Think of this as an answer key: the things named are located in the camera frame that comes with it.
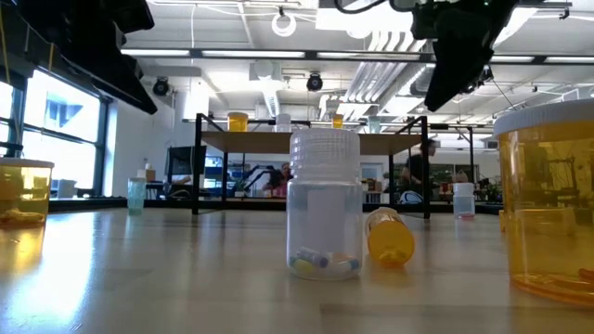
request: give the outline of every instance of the orange translucent container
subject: orange translucent container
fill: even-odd
[[[0,228],[45,224],[54,164],[0,158]]]
[[[594,100],[509,113],[495,135],[511,282],[594,306]]]
[[[394,209],[379,208],[365,223],[369,256],[384,268],[404,265],[415,252],[415,239]]]
[[[248,114],[229,112],[226,115],[227,130],[230,132],[248,132]]]

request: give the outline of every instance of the wooden shelf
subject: wooden shelf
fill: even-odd
[[[202,141],[227,153],[289,154],[291,133],[203,132]],[[361,155],[393,155],[420,143],[420,135],[359,135]]]

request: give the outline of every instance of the computer monitor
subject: computer monitor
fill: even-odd
[[[204,173],[206,147],[200,147],[198,166],[193,165],[193,154],[194,147],[169,148],[167,151],[167,163],[165,164],[165,175],[168,175],[169,168],[172,170],[172,175],[192,175],[193,167],[198,168],[198,174]]]

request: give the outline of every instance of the small clear bottle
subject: small clear bottle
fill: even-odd
[[[275,126],[275,132],[290,132],[291,131],[291,115],[287,113],[281,113],[277,115],[277,125]]]
[[[358,275],[362,189],[357,133],[309,129],[291,137],[287,195],[287,266],[299,277],[339,280]]]
[[[454,184],[454,216],[456,219],[474,218],[474,184]]]

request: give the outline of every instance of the window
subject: window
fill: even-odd
[[[95,172],[95,146],[79,144],[25,131],[22,138],[23,153],[27,159],[52,161],[55,180],[75,180],[77,188],[93,187]]]
[[[35,71],[28,81],[25,123],[97,141],[99,99]]]
[[[0,83],[0,117],[6,119],[10,118],[10,111],[12,110],[12,90],[12,87],[8,84]]]
[[[0,141],[8,141],[8,125],[0,122]],[[6,154],[6,148],[0,148],[0,157]]]
[[[77,188],[93,188],[96,156],[103,156],[98,141],[99,99],[35,71],[25,101],[23,158],[52,161],[53,179],[74,180]]]

